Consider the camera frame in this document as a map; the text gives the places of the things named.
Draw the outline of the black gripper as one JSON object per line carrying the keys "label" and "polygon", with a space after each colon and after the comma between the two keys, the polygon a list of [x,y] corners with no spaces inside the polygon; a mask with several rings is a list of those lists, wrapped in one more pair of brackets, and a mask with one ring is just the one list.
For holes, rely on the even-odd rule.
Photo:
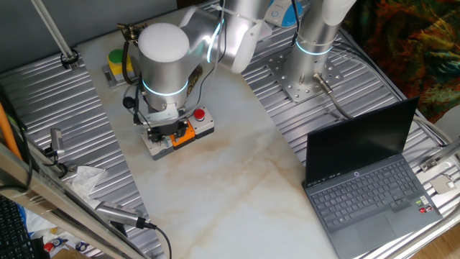
{"label": "black gripper", "polygon": [[164,136],[175,135],[178,139],[188,138],[190,133],[186,119],[179,119],[172,124],[152,127],[147,130],[147,139],[150,142],[162,142]]}

